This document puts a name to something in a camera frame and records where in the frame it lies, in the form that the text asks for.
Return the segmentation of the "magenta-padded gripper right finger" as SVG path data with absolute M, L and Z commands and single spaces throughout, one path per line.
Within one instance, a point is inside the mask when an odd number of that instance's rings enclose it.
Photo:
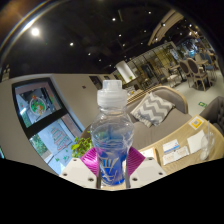
M 127 188 L 140 188 L 166 176 L 166 172 L 158 163 L 155 148 L 139 152 L 131 147 L 126 162 Z

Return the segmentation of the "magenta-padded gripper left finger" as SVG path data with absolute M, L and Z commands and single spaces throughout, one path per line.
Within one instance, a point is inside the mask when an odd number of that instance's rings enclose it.
M 81 158 L 72 158 L 60 177 L 84 188 L 99 189 L 101 180 L 96 150 L 91 148 Z

